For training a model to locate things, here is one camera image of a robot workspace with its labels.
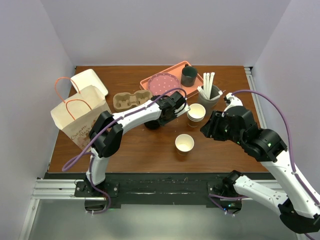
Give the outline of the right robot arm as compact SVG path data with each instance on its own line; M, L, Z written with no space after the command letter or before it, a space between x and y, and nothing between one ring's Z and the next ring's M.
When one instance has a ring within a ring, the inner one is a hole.
M210 196L237 200L251 198L274 211L282 223L297 234L320 230L320 208L297 180L287 145L271 129L258 127L253 114L244 106L233 106L226 112L214 110L200 132L215 141L232 141L264 166L282 192L265 187L243 173L233 170L218 184Z

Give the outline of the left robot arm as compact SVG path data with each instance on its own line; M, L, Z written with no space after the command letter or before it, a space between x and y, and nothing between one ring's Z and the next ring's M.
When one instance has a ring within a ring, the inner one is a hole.
M189 110L187 99L176 91L170 96L153 96L123 112L102 112L89 133L91 157L86 172L86 191L92 196L103 192L109 159L119 150L124 134L140 125L147 125L150 129L162 127Z

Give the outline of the single brown paper cup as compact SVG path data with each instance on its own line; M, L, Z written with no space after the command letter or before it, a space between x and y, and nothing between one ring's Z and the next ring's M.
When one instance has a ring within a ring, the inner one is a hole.
M194 139L188 134L180 134L175 139L175 147L177 152L184 156L187 155L195 145Z

